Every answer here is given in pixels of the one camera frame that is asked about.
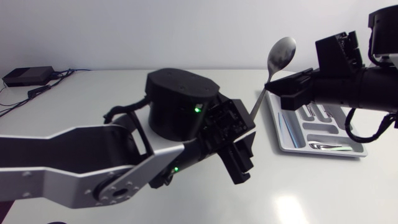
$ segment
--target spoon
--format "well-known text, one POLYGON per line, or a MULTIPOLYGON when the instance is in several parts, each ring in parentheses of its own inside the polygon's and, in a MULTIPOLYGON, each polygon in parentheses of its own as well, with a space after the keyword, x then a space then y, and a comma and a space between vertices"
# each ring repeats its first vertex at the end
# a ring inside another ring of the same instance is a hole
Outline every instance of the spoon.
MULTIPOLYGON (((267 83, 271 80, 271 77, 284 69, 293 59, 294 53, 296 52, 296 41, 291 37, 284 37, 271 48, 268 54, 268 80, 267 83)), ((266 94, 266 89, 263 88, 260 94, 260 97, 257 99, 256 104, 254 105, 253 110, 250 112, 250 117, 254 120, 259 111, 260 104, 264 95, 266 94)))

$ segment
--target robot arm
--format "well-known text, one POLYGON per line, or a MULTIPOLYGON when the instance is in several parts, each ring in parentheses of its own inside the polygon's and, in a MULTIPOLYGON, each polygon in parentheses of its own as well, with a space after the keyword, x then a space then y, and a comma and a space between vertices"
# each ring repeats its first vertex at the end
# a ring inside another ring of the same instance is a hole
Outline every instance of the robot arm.
POLYGON ((343 32, 315 42, 319 69, 312 68, 267 83, 265 89, 280 96, 281 108, 296 110, 315 102, 353 108, 346 120, 348 127, 355 108, 390 112, 370 138, 360 138, 346 128, 357 142, 377 139, 397 119, 398 112, 398 6, 380 9, 369 15, 373 30, 369 58, 375 67, 362 63, 355 32, 343 32))
POLYGON ((115 107, 106 123, 125 115, 108 124, 47 138, 1 136, 0 201, 45 197, 69 208, 113 205, 148 183, 169 185, 175 174, 213 154, 235 184, 245 182, 255 133, 235 140, 255 125, 241 100, 228 99, 218 88, 198 75, 163 69, 148 75, 150 106, 115 107), (135 130, 145 152, 137 148, 135 130))

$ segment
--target white wall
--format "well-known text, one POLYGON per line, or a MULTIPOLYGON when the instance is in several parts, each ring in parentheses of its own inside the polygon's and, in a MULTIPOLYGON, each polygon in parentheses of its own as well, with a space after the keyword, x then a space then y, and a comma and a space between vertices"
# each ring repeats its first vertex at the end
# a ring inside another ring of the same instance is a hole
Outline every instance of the white wall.
POLYGON ((317 67, 314 41, 356 30, 365 62, 368 14, 396 0, 0 0, 0 77, 15 67, 265 68, 284 36, 287 70, 317 67))

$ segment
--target power adapter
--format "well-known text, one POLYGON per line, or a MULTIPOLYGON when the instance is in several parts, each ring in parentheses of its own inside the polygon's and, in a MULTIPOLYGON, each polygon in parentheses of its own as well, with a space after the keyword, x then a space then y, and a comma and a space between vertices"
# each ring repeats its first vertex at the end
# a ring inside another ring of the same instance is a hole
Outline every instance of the power adapter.
POLYGON ((46 85, 51 80, 54 69, 51 66, 16 68, 8 73, 2 80, 9 87, 46 85))

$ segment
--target white table surface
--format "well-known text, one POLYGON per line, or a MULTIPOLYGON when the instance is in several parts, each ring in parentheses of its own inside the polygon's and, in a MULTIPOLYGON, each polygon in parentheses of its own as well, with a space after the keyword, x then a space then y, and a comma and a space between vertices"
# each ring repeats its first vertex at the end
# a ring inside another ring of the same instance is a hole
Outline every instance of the white table surface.
MULTIPOLYGON (((47 136, 101 124, 112 106, 144 96, 148 70, 79 72, 0 118, 0 134, 47 136)), ((251 111, 265 70, 192 70, 251 111)), ((291 74, 280 72, 276 77, 291 74)), ((9 88, 0 103, 26 98, 32 87, 9 88)), ((73 210, 44 198, 15 201, 4 223, 398 223, 398 131, 366 145, 362 159, 282 152, 266 100, 256 117, 251 178, 234 185, 213 156, 176 175, 169 186, 146 185, 127 202, 73 210)), ((385 113, 357 110, 359 134, 376 132, 385 113)))

